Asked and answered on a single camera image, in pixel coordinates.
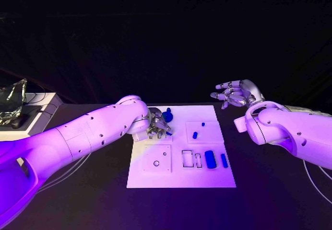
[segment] dark tabletop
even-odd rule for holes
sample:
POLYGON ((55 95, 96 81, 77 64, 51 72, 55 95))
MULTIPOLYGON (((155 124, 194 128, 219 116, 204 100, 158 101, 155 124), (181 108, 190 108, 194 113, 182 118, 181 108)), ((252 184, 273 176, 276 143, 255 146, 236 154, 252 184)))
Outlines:
MULTIPOLYGON (((246 108, 221 110, 221 103, 207 104, 216 106, 237 188, 128 189, 133 138, 125 135, 37 195, 5 229, 332 229, 332 204, 311 184, 302 160, 279 146, 256 145, 247 132, 237 132, 233 120, 246 108)), ((61 105, 47 129, 105 106, 61 105)), ((332 181, 315 165, 308 166, 332 199, 332 181)))

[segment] white cable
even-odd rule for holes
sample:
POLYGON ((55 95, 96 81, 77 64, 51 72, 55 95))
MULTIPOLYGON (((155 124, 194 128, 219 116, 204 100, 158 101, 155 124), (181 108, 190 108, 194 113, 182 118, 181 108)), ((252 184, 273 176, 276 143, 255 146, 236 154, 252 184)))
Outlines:
POLYGON ((80 164, 83 160, 84 160, 84 157, 81 157, 81 159, 74 164, 74 166, 68 169, 68 171, 58 178, 55 178, 51 182, 48 182, 40 189, 44 189, 48 185, 51 185, 55 181, 58 181, 71 172, 71 170, 77 167, 77 165, 80 164))
POLYGON ((92 153, 90 153, 89 156, 86 157, 86 159, 84 159, 81 165, 80 165, 79 168, 73 171, 73 173, 71 173, 63 180, 60 180, 55 184, 44 186, 44 187, 40 189, 38 193, 41 193, 44 190, 47 190, 48 188, 51 188, 53 186, 55 186, 57 184, 60 184, 60 183, 76 173, 76 171, 80 169, 80 167, 83 166, 84 162, 87 161, 90 155, 92 155, 92 153))
POLYGON ((310 176, 310 179, 311 179, 311 182, 312 182, 312 184, 314 184, 314 187, 315 187, 315 189, 318 190, 318 192, 321 193, 321 195, 324 196, 321 190, 318 189, 318 187, 317 187, 317 185, 315 185, 315 183, 314 183, 314 180, 312 180, 312 177, 311 177, 308 168, 307 168, 307 161, 305 161, 305 160, 304 160, 304 164, 305 164, 307 174, 308 174, 308 176, 310 176))
POLYGON ((322 169, 322 167, 320 166, 320 168, 321 168, 321 170, 322 170, 322 172, 324 172, 324 174, 330 177, 330 179, 332 180, 332 177, 328 175, 328 173, 325 172, 325 170, 322 169))

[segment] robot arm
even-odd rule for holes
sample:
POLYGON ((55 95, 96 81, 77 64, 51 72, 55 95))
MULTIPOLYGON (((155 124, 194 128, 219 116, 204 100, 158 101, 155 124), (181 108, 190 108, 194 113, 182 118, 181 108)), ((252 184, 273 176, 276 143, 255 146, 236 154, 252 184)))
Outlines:
POLYGON ((38 135, 0 142, 0 229, 24 211, 51 175, 129 133, 135 141, 148 131, 172 133, 162 117, 138 96, 87 113, 38 135))
POLYGON ((229 104, 247 106, 246 115, 234 120, 239 132, 249 132, 256 144, 281 145, 301 159, 332 169, 332 117, 328 114, 266 101, 250 80, 217 85, 224 93, 211 93, 229 104))

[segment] foil-wrapped object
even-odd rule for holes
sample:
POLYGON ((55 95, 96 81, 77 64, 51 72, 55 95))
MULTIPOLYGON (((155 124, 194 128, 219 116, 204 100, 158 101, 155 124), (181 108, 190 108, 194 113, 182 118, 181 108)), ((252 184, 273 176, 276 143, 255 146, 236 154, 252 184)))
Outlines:
POLYGON ((9 124, 21 115, 27 96, 27 79, 0 88, 0 126, 9 124))

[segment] robotic hand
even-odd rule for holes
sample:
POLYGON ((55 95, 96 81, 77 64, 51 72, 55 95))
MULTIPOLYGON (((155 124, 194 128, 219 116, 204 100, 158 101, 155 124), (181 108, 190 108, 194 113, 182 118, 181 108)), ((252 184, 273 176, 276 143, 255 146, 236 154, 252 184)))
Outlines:
POLYGON ((332 117, 320 111, 266 101, 250 80, 216 86, 226 89, 211 96, 229 104, 247 106, 246 115, 234 120, 239 132, 249 131, 252 140, 281 145, 301 159, 332 169, 332 117))
POLYGON ((154 135, 162 137, 165 132, 172 134, 161 110, 149 109, 141 97, 132 95, 47 132, 0 142, 0 229, 63 167, 126 133, 141 141, 154 135))

